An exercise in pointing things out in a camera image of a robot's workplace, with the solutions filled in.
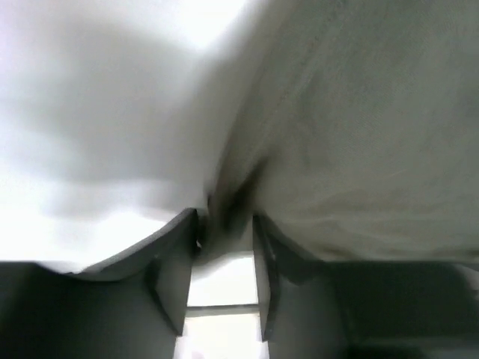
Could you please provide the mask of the olive green shorts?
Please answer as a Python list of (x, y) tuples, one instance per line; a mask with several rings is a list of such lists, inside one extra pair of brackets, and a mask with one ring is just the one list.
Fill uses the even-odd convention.
[(311, 255), (478, 261), (478, 3), (297, 1), (228, 136), (199, 263), (253, 214)]

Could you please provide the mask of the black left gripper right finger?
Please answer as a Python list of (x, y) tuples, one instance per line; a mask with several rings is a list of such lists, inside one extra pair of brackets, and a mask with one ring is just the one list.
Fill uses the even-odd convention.
[(440, 262), (323, 262), (252, 220), (271, 358), (476, 358), (478, 273)]

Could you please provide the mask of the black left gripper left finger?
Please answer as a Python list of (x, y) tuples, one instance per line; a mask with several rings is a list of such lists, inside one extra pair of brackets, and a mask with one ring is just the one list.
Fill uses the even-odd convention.
[(198, 213), (78, 274), (1, 264), (3, 358), (172, 358), (183, 333)]

